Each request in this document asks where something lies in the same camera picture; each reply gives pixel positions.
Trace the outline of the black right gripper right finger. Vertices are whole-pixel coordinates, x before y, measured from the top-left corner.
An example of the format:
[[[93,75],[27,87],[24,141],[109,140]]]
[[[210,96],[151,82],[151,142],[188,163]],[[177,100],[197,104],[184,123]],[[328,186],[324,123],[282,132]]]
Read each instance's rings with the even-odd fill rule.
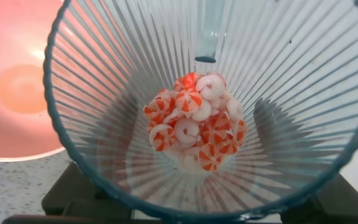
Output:
[[[270,152],[304,150],[322,143],[307,140],[311,131],[278,107],[260,98],[255,103],[254,121],[262,147]],[[340,174],[305,202],[280,213],[282,223],[358,223],[358,191]]]

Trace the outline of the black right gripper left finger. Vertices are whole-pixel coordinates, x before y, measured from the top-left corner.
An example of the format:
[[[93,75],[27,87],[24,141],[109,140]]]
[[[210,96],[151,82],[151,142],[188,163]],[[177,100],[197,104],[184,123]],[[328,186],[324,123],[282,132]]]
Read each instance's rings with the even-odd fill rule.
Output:
[[[62,116],[68,123],[64,143],[72,159],[42,200],[47,215],[91,220],[130,220],[133,210],[109,194],[127,179],[127,154],[138,115],[136,98],[126,93],[101,111]]]

